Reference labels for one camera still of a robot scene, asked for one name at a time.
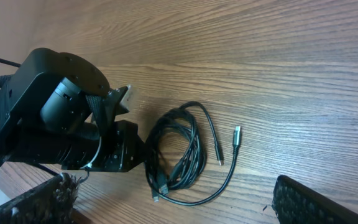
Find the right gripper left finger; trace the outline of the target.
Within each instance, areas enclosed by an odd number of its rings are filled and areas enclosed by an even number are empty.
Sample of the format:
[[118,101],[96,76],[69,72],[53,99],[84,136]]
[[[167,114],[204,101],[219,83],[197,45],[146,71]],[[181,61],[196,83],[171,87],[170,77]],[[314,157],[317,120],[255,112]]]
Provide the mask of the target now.
[[61,173],[0,205],[3,223],[72,223],[79,180]]

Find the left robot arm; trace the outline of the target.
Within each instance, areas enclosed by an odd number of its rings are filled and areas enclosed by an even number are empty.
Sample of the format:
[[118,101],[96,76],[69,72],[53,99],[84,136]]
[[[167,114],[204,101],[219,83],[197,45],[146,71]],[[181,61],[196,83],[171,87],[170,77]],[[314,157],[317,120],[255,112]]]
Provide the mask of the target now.
[[145,161],[129,112],[131,88],[112,89],[93,64],[38,48],[0,77],[0,166],[58,164],[64,170],[127,172]]

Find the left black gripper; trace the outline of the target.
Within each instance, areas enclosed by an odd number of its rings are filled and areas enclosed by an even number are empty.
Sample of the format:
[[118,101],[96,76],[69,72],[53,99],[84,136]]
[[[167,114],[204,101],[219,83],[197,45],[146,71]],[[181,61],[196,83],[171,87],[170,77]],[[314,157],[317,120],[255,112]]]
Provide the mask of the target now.
[[97,139],[72,139],[62,162],[63,170],[128,172],[145,161],[147,152],[138,125],[116,121],[107,135]]

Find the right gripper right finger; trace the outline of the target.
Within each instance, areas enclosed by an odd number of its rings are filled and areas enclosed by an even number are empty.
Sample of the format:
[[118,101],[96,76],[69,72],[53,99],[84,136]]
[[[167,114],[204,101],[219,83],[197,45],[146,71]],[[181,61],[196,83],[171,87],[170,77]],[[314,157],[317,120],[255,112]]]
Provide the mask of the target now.
[[280,223],[358,223],[358,213],[286,176],[278,176],[272,208]]

